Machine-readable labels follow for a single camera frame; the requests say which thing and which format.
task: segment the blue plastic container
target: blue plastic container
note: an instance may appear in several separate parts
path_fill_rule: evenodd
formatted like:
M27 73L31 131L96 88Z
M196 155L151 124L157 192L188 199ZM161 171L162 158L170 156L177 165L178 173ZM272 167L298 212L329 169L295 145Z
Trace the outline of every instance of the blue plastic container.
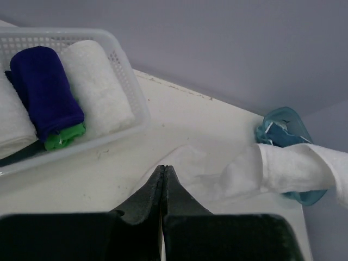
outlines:
M297 112L289 107L273 110L265 116L262 125L259 126L255 131L257 143L271 145L271 142L266 137L266 129L269 122L277 122L278 124L286 127L289 133L301 136L310 143L313 143L312 138L305 128L300 116L297 114ZM286 192L283 193L283 195L287 198L297 200L304 206L310 206L321 199L325 193L326 190L313 190L308 192Z

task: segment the green towel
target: green towel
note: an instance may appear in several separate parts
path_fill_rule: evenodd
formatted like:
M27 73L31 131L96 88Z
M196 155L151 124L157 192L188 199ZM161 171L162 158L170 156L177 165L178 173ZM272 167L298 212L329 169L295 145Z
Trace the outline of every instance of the green towel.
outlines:
M45 149L48 151L65 148L74 141L75 138L82 136L86 132L83 123L70 128L63 129L59 134L50 134L45 141Z

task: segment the white countertop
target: white countertop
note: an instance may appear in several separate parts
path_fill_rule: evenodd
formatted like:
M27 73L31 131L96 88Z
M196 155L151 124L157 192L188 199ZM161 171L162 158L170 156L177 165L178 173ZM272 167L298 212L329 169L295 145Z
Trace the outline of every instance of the white countertop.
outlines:
M135 71L151 112L143 133L0 178L0 214L109 211L140 177L174 148L206 151L207 173L219 173L247 145L262 117ZM302 207L278 194L226 206L224 213L275 213L291 224L312 260Z

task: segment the basket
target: basket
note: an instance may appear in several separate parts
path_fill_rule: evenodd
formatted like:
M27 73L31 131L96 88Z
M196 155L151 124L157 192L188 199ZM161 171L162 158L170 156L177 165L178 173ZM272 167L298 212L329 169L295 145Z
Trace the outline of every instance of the basket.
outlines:
M4 68L7 70L9 69L11 58L23 49L34 46L46 46L60 53L69 45L82 40L94 40L104 48L110 60L110 64L112 65L128 98L128 102L135 116L135 121L127 129L122 129L114 134L80 144L72 144L62 150L45 152L44 154L25 159L18 163L4 166L0 168L0 176L39 166L50 161L61 159L115 141L140 132L149 125L150 112L148 111L146 100L131 65L129 64L127 56L116 38L105 30L2 27L0 28L0 63L2 63Z

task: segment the blue towel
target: blue towel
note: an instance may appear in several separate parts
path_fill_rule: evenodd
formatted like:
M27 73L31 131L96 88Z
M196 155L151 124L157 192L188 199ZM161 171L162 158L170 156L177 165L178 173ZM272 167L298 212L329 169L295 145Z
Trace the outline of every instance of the blue towel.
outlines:
M10 68L7 78L27 109L41 142L45 142L49 134L58 134L84 121L53 49L38 46L22 50L11 59Z

